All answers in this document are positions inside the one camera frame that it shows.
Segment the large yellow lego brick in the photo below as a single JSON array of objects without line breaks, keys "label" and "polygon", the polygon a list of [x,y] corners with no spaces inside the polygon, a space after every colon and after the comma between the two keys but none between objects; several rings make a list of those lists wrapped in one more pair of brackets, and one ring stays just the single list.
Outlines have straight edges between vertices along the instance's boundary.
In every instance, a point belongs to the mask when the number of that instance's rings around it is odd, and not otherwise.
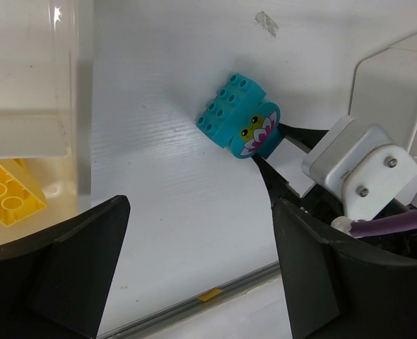
[{"label": "large yellow lego brick", "polygon": [[0,159],[0,223],[10,227],[47,207],[38,181],[22,159]]}]

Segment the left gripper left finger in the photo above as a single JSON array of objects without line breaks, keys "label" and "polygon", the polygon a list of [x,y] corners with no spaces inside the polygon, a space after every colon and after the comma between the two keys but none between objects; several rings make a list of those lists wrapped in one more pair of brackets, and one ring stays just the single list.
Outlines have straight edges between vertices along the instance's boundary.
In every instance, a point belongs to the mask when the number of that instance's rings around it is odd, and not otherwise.
[{"label": "left gripper left finger", "polygon": [[129,214],[118,195],[0,245],[0,338],[96,338]]}]

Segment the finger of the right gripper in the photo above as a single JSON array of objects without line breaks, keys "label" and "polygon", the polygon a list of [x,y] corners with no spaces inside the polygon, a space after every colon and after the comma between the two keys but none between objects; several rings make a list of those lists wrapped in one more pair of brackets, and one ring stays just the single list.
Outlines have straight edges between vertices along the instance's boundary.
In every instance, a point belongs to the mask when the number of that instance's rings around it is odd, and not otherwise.
[{"label": "finger of the right gripper", "polygon": [[305,153],[309,153],[328,132],[328,130],[297,128],[282,123],[277,129],[285,139]]}]

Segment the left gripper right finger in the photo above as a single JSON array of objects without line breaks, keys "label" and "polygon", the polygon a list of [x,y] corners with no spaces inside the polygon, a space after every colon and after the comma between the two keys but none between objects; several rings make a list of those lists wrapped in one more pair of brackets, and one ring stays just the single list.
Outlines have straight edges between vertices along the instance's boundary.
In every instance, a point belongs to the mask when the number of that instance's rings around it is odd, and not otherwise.
[{"label": "left gripper right finger", "polygon": [[352,238],[284,200],[272,215],[294,338],[417,338],[417,259]]}]

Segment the teal character lego figure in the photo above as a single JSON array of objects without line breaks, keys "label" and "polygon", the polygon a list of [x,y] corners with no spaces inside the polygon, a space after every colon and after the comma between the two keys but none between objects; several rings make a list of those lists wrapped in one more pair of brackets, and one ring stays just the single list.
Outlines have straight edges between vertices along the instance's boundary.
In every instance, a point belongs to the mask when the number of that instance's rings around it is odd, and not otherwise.
[{"label": "teal character lego figure", "polygon": [[283,140],[280,120],[280,108],[266,99],[266,92],[253,80],[234,73],[208,102],[196,126],[236,158],[258,154],[266,159]]}]

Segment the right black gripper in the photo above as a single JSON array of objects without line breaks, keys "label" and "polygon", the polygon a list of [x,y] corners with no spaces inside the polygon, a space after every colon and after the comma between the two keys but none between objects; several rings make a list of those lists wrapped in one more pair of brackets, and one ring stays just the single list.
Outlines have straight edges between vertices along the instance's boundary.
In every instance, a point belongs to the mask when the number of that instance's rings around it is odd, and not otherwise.
[{"label": "right black gripper", "polygon": [[282,200],[282,262],[295,261],[303,252],[302,242],[289,238],[290,228],[308,226],[315,234],[339,232],[378,249],[417,260],[417,208],[397,200],[388,203],[372,220],[350,220],[343,207],[322,187],[316,185],[300,196],[263,157],[253,155],[269,194],[271,205]]}]

